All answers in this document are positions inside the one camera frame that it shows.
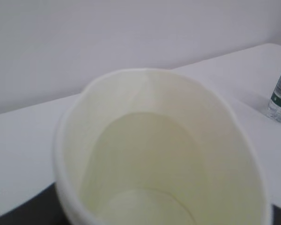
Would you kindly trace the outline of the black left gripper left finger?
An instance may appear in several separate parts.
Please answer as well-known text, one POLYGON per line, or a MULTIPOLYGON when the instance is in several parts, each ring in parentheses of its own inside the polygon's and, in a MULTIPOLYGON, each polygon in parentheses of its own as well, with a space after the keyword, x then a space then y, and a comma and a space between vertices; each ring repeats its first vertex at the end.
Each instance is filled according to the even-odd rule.
POLYGON ((41 193, 0 216, 0 225, 69 225, 52 183, 41 193))

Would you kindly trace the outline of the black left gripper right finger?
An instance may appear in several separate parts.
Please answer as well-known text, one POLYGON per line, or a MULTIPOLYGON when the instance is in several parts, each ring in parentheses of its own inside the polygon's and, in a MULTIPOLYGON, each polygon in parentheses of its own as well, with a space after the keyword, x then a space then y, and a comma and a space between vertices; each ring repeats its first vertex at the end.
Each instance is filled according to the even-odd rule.
POLYGON ((273 207, 273 225, 281 225, 281 208, 272 205, 273 207))

